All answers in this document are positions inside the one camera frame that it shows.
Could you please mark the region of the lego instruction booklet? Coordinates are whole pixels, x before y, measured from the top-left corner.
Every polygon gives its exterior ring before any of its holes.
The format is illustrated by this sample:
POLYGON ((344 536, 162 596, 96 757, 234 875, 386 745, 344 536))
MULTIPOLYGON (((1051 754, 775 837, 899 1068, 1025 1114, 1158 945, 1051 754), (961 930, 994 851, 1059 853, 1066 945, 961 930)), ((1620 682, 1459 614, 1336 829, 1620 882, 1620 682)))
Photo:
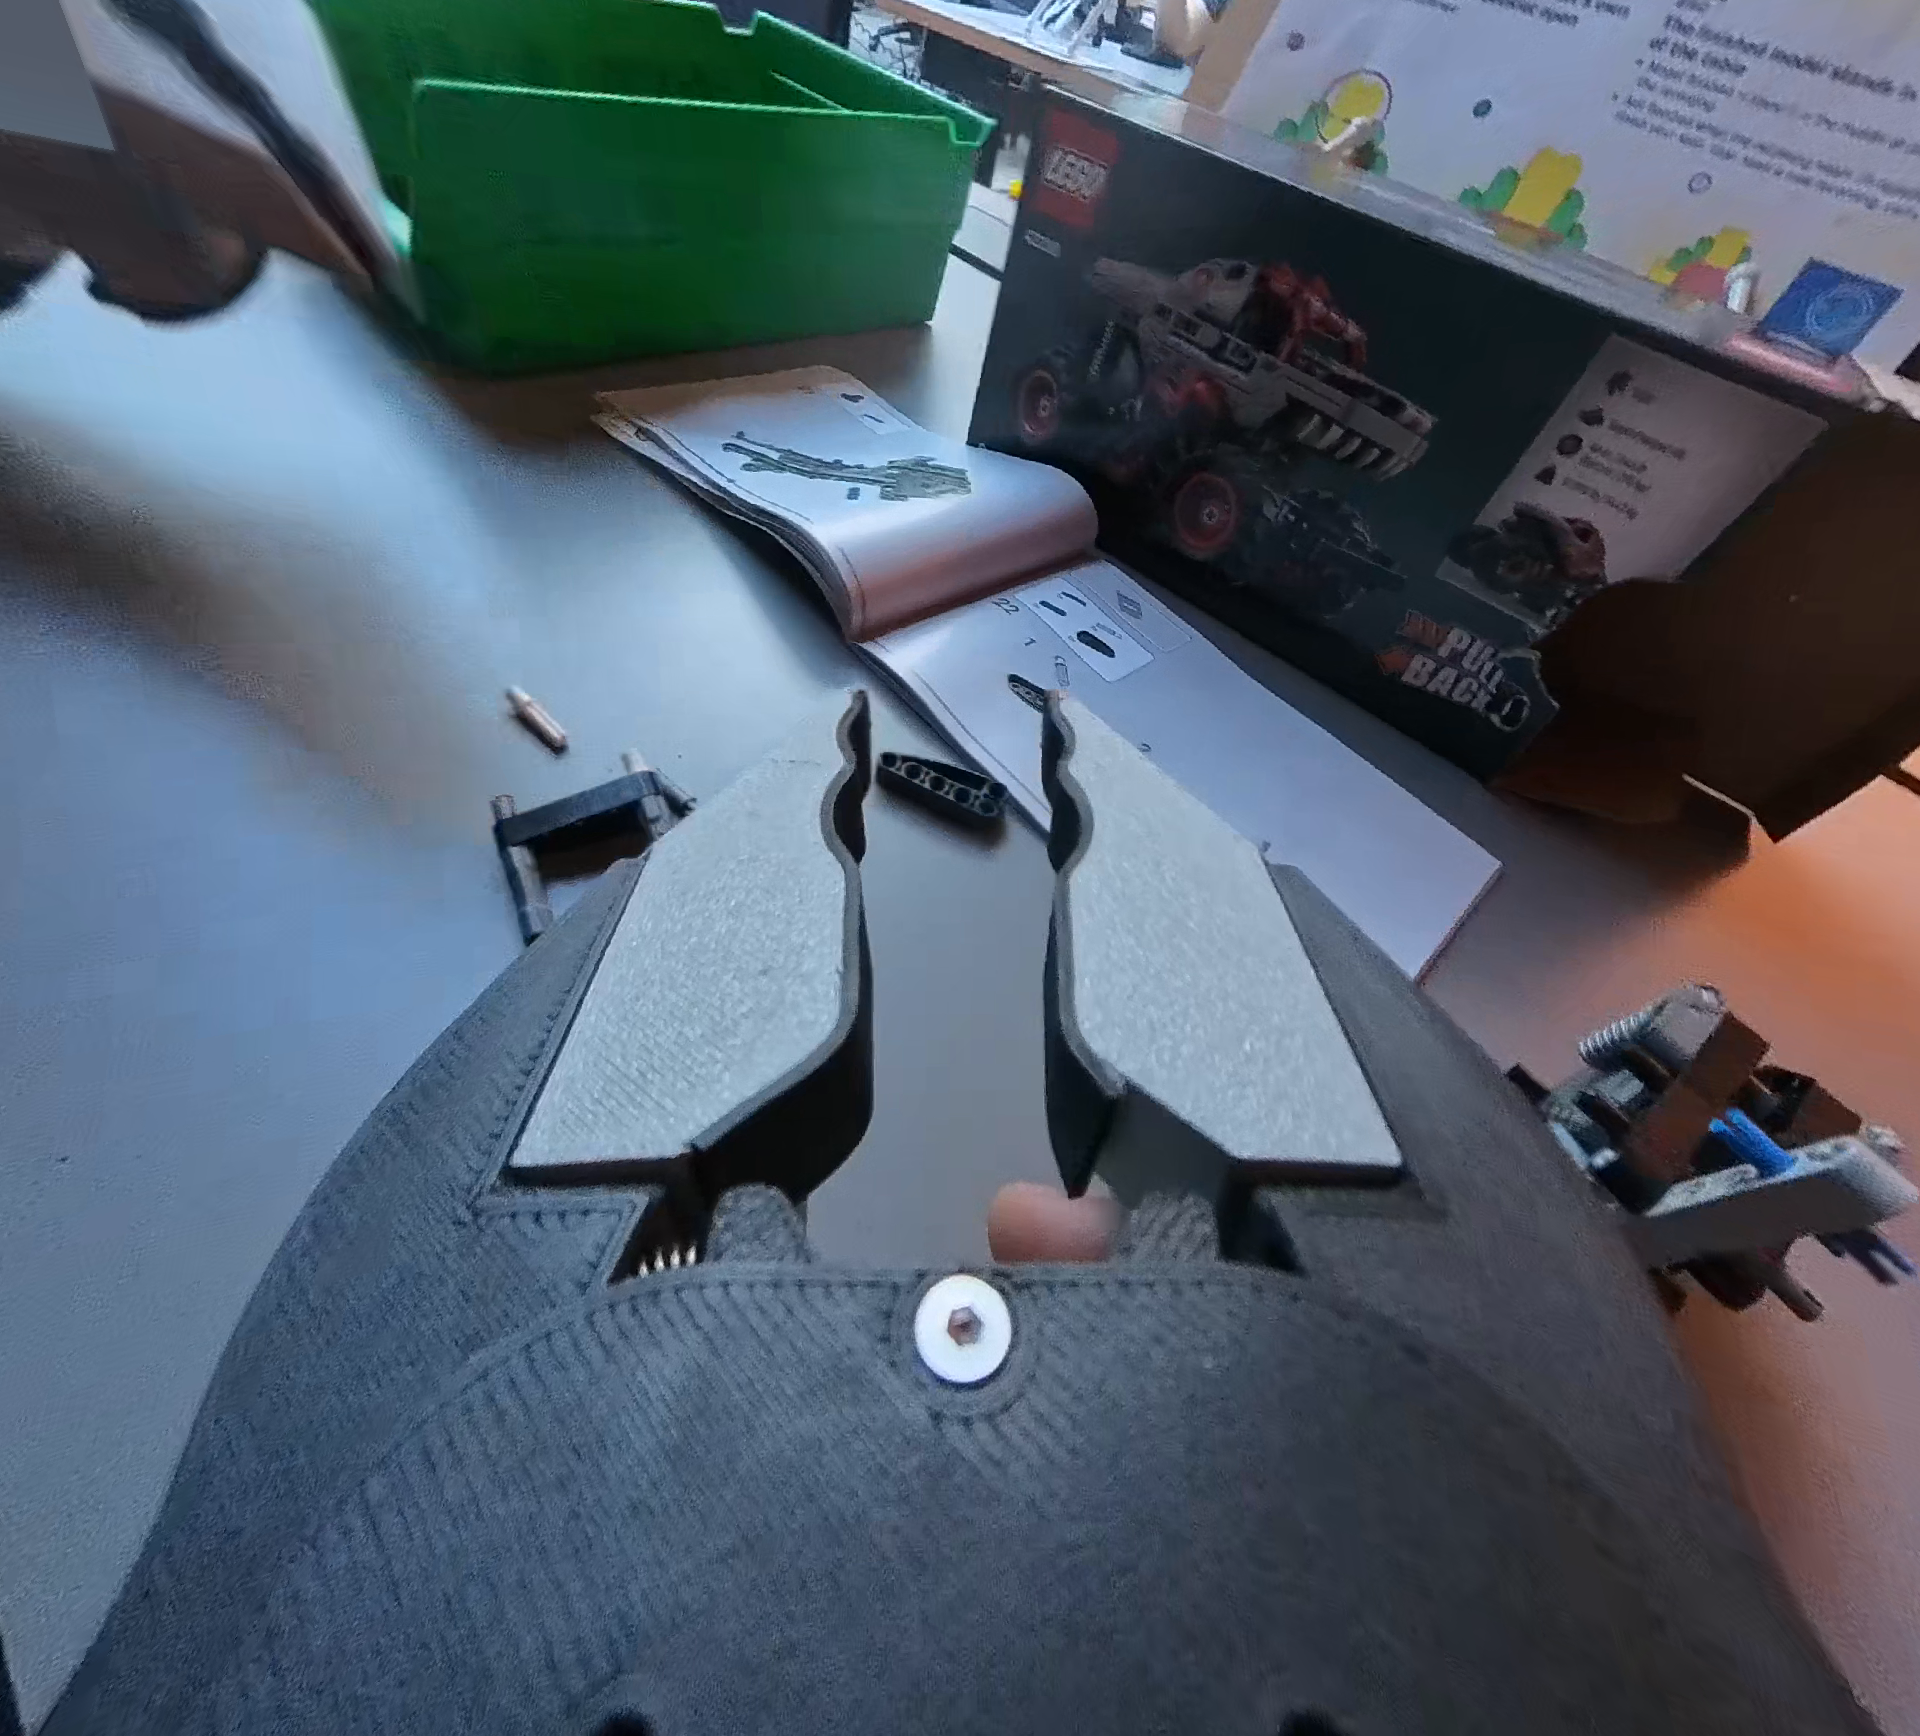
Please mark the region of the lego instruction booklet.
POLYGON ((1079 700, 1419 978, 1500 864, 1094 554, 1086 490, 815 365, 602 392, 597 423, 781 544, 842 637, 1044 829, 1042 701, 1079 700))

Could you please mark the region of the black lego frame assembly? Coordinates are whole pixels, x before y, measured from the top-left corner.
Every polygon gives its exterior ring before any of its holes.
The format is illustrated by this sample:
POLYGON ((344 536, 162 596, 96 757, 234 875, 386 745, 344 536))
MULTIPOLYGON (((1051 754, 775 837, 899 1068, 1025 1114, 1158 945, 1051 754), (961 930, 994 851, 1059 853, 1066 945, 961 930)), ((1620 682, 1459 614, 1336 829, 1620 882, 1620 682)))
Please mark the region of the black lego frame assembly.
POLYGON ((697 808, 690 791, 636 749, 623 751, 616 777, 549 804, 519 810, 511 796, 496 796, 492 840, 522 944, 533 948, 555 924, 549 864, 601 874, 623 855, 647 855, 697 808))

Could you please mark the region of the black lego set box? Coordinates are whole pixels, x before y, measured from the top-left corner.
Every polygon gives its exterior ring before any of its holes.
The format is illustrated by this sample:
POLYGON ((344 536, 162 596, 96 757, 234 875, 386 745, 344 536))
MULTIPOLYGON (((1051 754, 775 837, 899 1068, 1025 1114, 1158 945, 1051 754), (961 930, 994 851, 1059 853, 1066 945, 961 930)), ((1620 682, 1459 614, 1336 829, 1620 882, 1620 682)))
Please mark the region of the black lego set box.
POLYGON ((972 436, 1475 780, 1915 782, 1915 387, 1178 100, 1042 90, 972 436))

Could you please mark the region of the background work table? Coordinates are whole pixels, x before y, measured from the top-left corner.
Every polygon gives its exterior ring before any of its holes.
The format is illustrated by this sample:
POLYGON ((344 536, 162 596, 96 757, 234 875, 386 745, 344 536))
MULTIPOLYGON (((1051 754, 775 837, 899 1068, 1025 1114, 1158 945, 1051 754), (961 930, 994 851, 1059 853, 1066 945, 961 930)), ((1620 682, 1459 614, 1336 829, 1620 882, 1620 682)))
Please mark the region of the background work table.
POLYGON ((1184 63, 1162 63, 1113 40, 1062 51, 1035 41, 1025 19, 977 5, 944 0, 873 0, 883 17, 956 44, 1003 67, 1031 74, 1072 95, 1106 100, 1113 92, 1183 98, 1190 82, 1184 63))

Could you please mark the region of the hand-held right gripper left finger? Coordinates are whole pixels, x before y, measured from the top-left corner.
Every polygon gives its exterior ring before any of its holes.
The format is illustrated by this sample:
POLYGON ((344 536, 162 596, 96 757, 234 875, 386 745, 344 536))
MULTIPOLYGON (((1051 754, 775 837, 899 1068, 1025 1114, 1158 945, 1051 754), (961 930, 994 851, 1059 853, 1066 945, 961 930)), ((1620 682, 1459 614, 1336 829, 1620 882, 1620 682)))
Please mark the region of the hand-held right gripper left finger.
POLYGON ((527 1185, 817 1190, 875 1112, 873 716, 813 711, 665 834, 505 1161, 527 1185))

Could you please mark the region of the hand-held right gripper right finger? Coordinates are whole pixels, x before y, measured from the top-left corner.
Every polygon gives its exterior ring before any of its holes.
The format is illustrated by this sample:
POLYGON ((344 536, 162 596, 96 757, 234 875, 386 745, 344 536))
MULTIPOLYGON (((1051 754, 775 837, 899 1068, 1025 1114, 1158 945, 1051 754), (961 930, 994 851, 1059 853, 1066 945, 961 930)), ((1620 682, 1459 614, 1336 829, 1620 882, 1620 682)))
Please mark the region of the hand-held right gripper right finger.
POLYGON ((1200 1255, 1308 1264, 1308 1228, 1404 1228, 1404 1151, 1261 849, 1063 693, 1042 787, 1059 1186, 1001 1186, 994 1259, 1093 1264, 1165 1225, 1200 1255))

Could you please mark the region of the partly built lego model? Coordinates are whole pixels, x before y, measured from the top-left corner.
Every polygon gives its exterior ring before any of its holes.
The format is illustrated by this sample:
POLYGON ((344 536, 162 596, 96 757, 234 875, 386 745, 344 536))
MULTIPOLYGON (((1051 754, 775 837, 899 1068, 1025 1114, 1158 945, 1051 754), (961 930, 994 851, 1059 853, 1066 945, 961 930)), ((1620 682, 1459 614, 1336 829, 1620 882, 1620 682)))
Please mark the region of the partly built lego model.
POLYGON ((1610 1198, 1667 1309, 1700 1292, 1730 1312, 1781 1301, 1818 1323, 1791 1271, 1815 1244, 1881 1288, 1915 1281, 1888 1225, 1915 1208, 1901 1137, 1774 1060, 1726 995, 1685 983, 1579 1040, 1577 1070, 1506 1079, 1574 1169, 1610 1198))

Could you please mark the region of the green plastic bin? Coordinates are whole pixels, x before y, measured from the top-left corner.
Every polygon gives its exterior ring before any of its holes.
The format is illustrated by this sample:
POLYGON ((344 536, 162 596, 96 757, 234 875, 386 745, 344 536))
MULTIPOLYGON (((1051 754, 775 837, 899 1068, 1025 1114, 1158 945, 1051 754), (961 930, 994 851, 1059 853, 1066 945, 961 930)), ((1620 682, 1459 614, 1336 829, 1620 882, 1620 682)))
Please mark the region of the green plastic bin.
POLYGON ((435 354, 488 376, 903 331, 990 117, 690 0, 313 0, 435 354))

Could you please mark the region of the black lego beam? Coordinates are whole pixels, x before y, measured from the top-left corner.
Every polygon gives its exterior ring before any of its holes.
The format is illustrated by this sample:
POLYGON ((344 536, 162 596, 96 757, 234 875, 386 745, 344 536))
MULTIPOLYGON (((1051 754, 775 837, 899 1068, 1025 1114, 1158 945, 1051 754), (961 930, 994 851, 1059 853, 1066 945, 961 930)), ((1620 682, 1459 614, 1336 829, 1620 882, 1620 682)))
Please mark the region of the black lego beam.
POLYGON ((885 749, 875 782, 909 810, 972 837, 996 837, 1003 829, 1009 790, 972 766, 885 749))

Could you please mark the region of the printed instruction poster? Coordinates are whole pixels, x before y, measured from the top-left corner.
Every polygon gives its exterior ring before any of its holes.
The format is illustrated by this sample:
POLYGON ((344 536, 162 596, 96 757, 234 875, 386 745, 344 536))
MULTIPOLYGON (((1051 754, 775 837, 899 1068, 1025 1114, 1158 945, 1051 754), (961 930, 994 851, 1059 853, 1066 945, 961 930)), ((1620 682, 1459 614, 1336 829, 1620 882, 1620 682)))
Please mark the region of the printed instruction poster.
POLYGON ((1917 0, 1269 0, 1221 111, 1378 125, 1384 172, 1670 291, 1767 312, 1835 272, 1815 354, 1915 357, 1917 0))

